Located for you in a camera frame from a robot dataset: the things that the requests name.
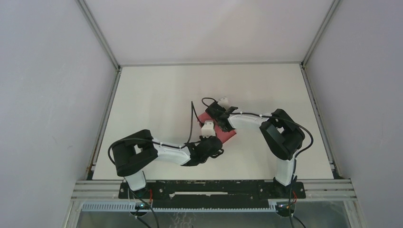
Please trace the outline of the pink cardboard box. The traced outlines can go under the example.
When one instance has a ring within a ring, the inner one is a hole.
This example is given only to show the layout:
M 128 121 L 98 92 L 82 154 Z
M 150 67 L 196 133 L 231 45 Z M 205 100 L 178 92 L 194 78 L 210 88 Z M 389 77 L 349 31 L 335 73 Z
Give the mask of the pink cardboard box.
M 203 123 L 204 123 L 205 121 L 207 121 L 207 120 L 212 120 L 212 121 L 214 121 L 211 117 L 208 116 L 208 114 L 207 114 L 206 112 L 204 112 L 204 113 L 202 113 L 201 115 L 199 115 L 199 116 L 198 116 L 198 120 L 200 120 L 200 123 L 199 123 L 200 127 L 202 127 Z M 214 121 L 214 125 L 215 125 L 214 129 L 215 129 L 215 132 L 216 132 L 216 137 L 217 137 L 218 139 L 220 139 L 220 141 L 221 141 L 222 143 L 225 143 L 225 142 L 228 141 L 231 137 L 233 137 L 233 136 L 236 135 L 235 130 L 232 130 L 232 131 L 230 131 L 230 132 L 223 132 L 223 131 L 219 128 L 219 126 L 216 124 L 215 121 Z

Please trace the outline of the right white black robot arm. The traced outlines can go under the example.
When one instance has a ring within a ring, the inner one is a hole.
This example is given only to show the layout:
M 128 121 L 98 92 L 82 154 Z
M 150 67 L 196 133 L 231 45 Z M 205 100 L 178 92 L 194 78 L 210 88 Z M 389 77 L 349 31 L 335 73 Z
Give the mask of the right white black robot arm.
M 277 158 L 274 177 L 275 193 L 282 198 L 294 190 L 296 178 L 296 158 L 308 149 L 302 148 L 305 140 L 305 127 L 297 124 L 283 109 L 276 109 L 270 115 L 250 112 L 236 112 L 234 106 L 224 107 L 218 101 L 211 103 L 205 110 L 223 132 L 240 129 L 259 130 L 270 151 Z

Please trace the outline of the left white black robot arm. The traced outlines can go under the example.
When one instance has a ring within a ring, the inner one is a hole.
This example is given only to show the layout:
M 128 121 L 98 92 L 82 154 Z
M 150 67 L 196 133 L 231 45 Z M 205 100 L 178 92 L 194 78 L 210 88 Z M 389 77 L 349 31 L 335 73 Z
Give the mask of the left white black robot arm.
M 199 141 L 182 145 L 169 145 L 153 138 L 150 130 L 144 129 L 112 143 L 108 158 L 123 177 L 130 192 L 137 198 L 147 195 L 149 186 L 142 171 L 153 161 L 163 161 L 192 167 L 217 158 L 224 153 L 223 143 L 216 136 L 200 137 Z

